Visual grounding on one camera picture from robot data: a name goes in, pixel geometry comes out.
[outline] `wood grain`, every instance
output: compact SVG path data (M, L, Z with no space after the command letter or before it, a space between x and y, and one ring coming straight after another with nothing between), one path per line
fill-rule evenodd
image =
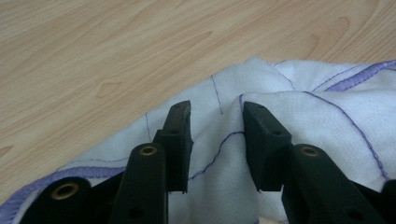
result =
M396 58L396 1L0 2L0 203L232 63Z

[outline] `white cloth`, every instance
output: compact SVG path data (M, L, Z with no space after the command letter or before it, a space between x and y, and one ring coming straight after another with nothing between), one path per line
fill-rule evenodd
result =
M0 207L0 223L18 223L38 190L57 179L83 176L97 183L120 172L130 150L150 142L170 106L185 100L191 101L191 179L187 194L169 195L170 223L287 220L280 193L259 193L251 180L241 113L245 101L266 106L292 134L293 144L321 147L348 178L381 190L387 178L396 177L395 65L258 58L232 65L17 191Z

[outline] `metal screw hole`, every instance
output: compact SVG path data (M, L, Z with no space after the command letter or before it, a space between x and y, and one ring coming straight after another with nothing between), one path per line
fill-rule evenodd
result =
M74 182L66 183L58 188L56 188L52 193L51 197L54 200L63 200L70 198L71 196L75 195L79 189L78 184Z

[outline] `purple stitching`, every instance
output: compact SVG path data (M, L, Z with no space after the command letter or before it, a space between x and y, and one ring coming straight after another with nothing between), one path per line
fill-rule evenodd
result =
M146 116L146 126L148 127L148 140L151 142L151 135L149 134L149 118L148 118L148 113L146 113L145 116Z
M244 106L242 104L242 97L244 96L244 94L240 94L239 95L239 107L241 107L241 113L244 112Z
M319 96L316 96L315 94L308 92L308 91L304 91L305 93L318 98L321 101L326 102L329 105L332 105L334 107L336 107L341 113L344 114L344 116L349 120L349 122L352 124L353 127L356 128L356 130L358 130L359 134L361 135L361 137L363 138L364 142L366 143L367 147L370 149L371 153L373 154L373 157L378 165L379 170L381 171L381 175L386 179L389 180L388 174L384 169L384 165L382 164L381 160L379 159L378 154L376 154L375 150L373 149L373 145L370 143L370 141L368 140L366 134L361 130L361 128L359 128L359 126L355 123L355 121L353 121L353 119L347 114L347 112L341 108L339 105L336 105L328 100L325 100Z
M358 64L358 65L356 65L356 66L353 66L353 67L351 67L351 68L348 68L347 70L345 70L345 71L343 71L343 72L340 72L340 73L335 74L334 76L330 77L329 79L327 79L326 81L324 81L322 84L320 84L320 85L318 85L316 88L314 88L313 91L315 91L317 88L323 86L324 84L328 83L328 82L329 82L330 80L332 80L333 78L338 77L339 75L344 74L345 72L349 72L350 70L352 70L352 69L354 69L354 68L356 68L356 67L359 67L359 66L361 66L361 65L363 65L363 63Z
M213 79L213 76L210 76L210 78L212 78L213 86L215 87L215 91L216 91L216 96L218 97L220 113L223 114L222 108L221 108L221 102L220 102L220 98L219 98L219 93L218 93L218 88L216 87L215 79Z
M282 74L282 73L280 73L280 72L279 72L279 74L282 75L285 79L287 79L287 80L289 81L291 87L292 87L294 90L296 90L296 89L294 88L293 83L291 82L291 80L290 80L288 77L286 77L284 74Z
M118 159L118 160L114 160L114 161L126 161L126 160L128 160L128 159L129 159L129 157L126 157L126 158L122 158L122 159ZM67 166L67 165L74 164L74 163L77 163L77 162L82 162L82 161L84 161L84 162L86 162L86 161L114 162L114 161L106 161L106 160L100 160L100 159L89 159L89 160L71 161L71 162L67 163L66 165L62 166L62 167L59 168L59 169L62 169L63 167L65 167L65 166Z
M276 63L276 64L274 64L273 65L273 67L275 67L275 66L277 66L277 65L279 65L280 63L283 63L283 62L285 62L286 60L283 60L283 61L281 61L281 62L279 62L279 63Z
M395 64L396 64L396 60L382 62L382 63L375 63L373 65L370 65L366 69L363 69L358 74L335 83L334 85L326 89L326 91L347 91L361 84L362 82L368 80L369 78L375 76L385 68L389 66L393 66Z
M213 161L210 162L210 163L205 167L204 170L201 170L201 171L198 171L197 173L195 173L195 175L193 175L192 177L190 177L189 180L195 179L195 177L197 177L198 175L203 175L203 174L207 171L207 169L215 163L216 159L218 158L218 156L219 156L219 154L220 154L220 152L221 152L221 147L224 145L224 143L225 143L231 136L236 135L236 134L240 134L240 133L243 134L244 132L239 131L239 132L233 132L233 133L228 134L227 137L225 137L225 138L222 140L222 142L220 143L218 153L217 153L217 154L215 155L215 157L213 158Z

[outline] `black plastic part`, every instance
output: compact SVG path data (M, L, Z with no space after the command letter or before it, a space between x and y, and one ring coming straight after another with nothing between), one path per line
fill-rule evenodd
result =
M131 152L109 223L167 223L167 195L164 148L140 145Z
M297 145L288 165L282 200L290 223L386 223L322 149ZM304 203L309 212L301 216Z
M191 140L191 104L185 101L172 105L163 129L159 130L153 143L161 144L166 150L167 190L188 190Z
M290 148L291 134L262 105L244 103L247 164L256 189L280 191L283 158Z
M81 223L90 188L90 182L79 177L67 177L50 184L30 205L21 224Z
M387 181L381 192L353 184L388 223L396 223L396 180Z

